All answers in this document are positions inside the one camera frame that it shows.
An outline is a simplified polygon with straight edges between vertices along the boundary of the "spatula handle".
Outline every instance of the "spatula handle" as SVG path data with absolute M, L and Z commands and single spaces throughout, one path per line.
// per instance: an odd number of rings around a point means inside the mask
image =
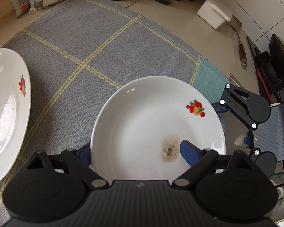
M 241 66 L 243 69 L 246 69 L 246 53 L 244 49 L 244 45 L 240 44 L 239 45 L 239 56 L 240 56 L 240 61 L 241 61 Z

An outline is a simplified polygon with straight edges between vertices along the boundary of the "container lid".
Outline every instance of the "container lid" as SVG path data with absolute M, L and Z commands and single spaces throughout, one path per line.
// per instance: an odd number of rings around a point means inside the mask
M 233 12 L 229 6 L 227 6 L 222 0 L 206 0 L 212 3 L 212 8 L 221 14 L 224 19 L 231 21 Z

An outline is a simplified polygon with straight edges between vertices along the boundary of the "red fruit pattern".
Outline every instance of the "red fruit pattern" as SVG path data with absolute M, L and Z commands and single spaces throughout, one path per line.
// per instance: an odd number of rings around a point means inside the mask
M 189 105 L 186 105 L 186 108 L 189 109 L 190 113 L 193 113 L 196 116 L 205 116 L 205 108 L 202 107 L 202 104 L 198 102 L 196 99 L 193 102 L 190 102 Z
M 26 95 L 26 92 L 25 92 L 25 79 L 22 75 L 22 77 L 20 78 L 20 82 L 19 82 L 19 86 L 20 86 L 20 91 L 22 92 L 22 95 Z

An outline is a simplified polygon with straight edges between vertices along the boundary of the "frying pan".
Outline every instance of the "frying pan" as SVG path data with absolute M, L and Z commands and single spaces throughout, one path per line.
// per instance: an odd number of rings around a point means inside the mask
M 273 34 L 269 43 L 271 63 L 284 83 L 284 41 Z

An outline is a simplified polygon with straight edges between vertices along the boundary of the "blue gripper pad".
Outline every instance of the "blue gripper pad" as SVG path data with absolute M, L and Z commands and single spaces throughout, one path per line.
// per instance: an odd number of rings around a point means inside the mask
M 183 140 L 181 142 L 180 153 L 190 166 L 193 166 L 195 163 L 197 163 L 204 154 L 202 150 L 198 149 L 187 140 Z

